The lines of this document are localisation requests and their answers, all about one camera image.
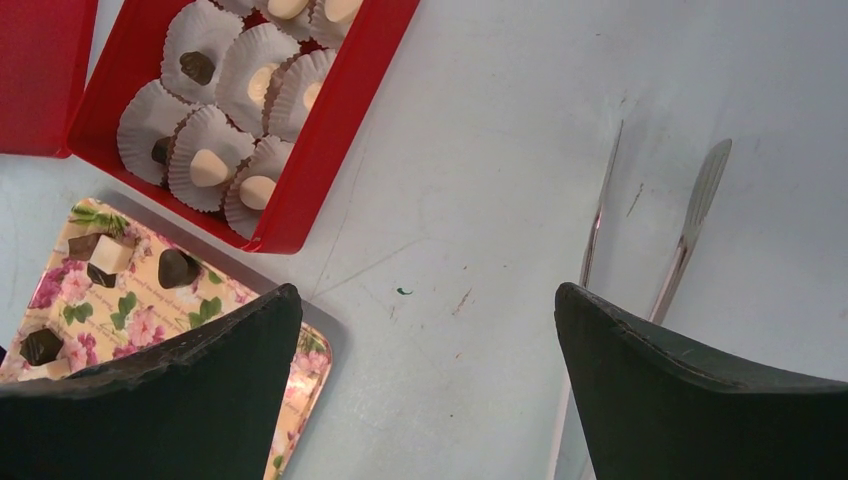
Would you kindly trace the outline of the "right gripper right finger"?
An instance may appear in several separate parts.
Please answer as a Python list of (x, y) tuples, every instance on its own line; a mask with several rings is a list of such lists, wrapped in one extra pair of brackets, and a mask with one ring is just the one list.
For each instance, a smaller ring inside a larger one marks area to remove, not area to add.
[(566, 282), (555, 325), (600, 479), (843, 479), (847, 385), (756, 363)]

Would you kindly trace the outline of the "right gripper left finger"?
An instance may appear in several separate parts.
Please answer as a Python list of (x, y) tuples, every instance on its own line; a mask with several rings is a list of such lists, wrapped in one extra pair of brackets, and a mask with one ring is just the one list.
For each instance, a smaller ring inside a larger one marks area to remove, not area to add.
[(283, 284), (61, 380), (1, 388), (5, 479), (259, 479), (301, 323)]

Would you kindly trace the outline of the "floral serving tray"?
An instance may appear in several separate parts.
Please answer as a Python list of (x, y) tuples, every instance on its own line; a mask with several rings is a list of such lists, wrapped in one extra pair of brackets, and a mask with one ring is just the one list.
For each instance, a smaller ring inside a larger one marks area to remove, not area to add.
[[(189, 286), (163, 289), (158, 259), (179, 249), (201, 265)], [(210, 323), (257, 292), (163, 233), (93, 199), (75, 204), (1, 363), (4, 383), (52, 378), (135, 353)], [(30, 366), (21, 341), (50, 328), (64, 341), (57, 369)]]

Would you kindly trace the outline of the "red chocolate box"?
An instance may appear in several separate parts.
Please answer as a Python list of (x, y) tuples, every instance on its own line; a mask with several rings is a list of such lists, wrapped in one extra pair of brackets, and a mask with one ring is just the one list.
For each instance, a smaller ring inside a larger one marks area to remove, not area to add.
[(66, 145), (72, 154), (215, 238), (248, 252), (294, 254), (307, 239), (418, 4), (363, 4), (295, 142), (268, 210), (249, 238), (132, 175), (119, 159), (119, 117), (132, 96), (153, 79), (166, 28), (185, 5), (183, 1), (124, 2), (84, 90)]

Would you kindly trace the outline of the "heart dark chocolate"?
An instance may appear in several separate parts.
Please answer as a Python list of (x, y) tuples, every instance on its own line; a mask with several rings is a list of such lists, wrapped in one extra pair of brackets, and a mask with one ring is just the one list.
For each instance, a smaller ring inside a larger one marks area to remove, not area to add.
[(166, 249), (158, 259), (157, 279), (163, 289), (191, 285), (201, 274), (201, 265), (179, 249)]

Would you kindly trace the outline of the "dark striped square chocolate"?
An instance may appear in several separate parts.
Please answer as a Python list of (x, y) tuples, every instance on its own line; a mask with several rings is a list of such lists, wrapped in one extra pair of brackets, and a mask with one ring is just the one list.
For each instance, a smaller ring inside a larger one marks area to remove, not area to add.
[(28, 334), (20, 343), (19, 353), (30, 366), (41, 366), (57, 359), (64, 341), (50, 328)]

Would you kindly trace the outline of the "silver serving tongs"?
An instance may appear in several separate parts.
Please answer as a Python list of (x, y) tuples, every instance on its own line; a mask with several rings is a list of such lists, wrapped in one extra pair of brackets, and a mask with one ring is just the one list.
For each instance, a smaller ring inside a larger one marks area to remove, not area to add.
[[(594, 258), (597, 250), (597, 241), (601, 231), (605, 205), (609, 197), (609, 188), (612, 176), (615, 171), (623, 128), (624, 124), (620, 123), (618, 133), (615, 137), (610, 157), (607, 162), (597, 202), (597, 209), (593, 223), (589, 230), (587, 245), (584, 250), (578, 281), (580, 287), (584, 289), (588, 288), (590, 284)], [(666, 318), (686, 267), (693, 255), (704, 220), (717, 193), (732, 150), (732, 145), (733, 142), (731, 139), (724, 139), (718, 142), (711, 147), (701, 164), (688, 201), (683, 227), (674, 251), (672, 264), (648, 316), (648, 320), (654, 324), (660, 325)], [(566, 376), (564, 378), (564, 386), (557, 412), (557, 421), (559, 422), (559, 425), (554, 430), (550, 460), (546, 474), (548, 479), (555, 479), (557, 477), (557, 473), (563, 469), (563, 465), (567, 462), (566, 453), (562, 450), (562, 443), (565, 438), (574, 436), (580, 431), (580, 429), (575, 426), (567, 426), (569, 422), (574, 423), (578, 420), (579, 414), (577, 413), (577, 406), (574, 399), (571, 380), (568, 376)]]

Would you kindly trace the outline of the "red box lid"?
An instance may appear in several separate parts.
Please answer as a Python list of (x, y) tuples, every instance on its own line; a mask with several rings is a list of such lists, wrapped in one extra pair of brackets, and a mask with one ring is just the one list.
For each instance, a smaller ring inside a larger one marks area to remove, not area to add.
[(1, 152), (66, 158), (97, 0), (1, 0)]

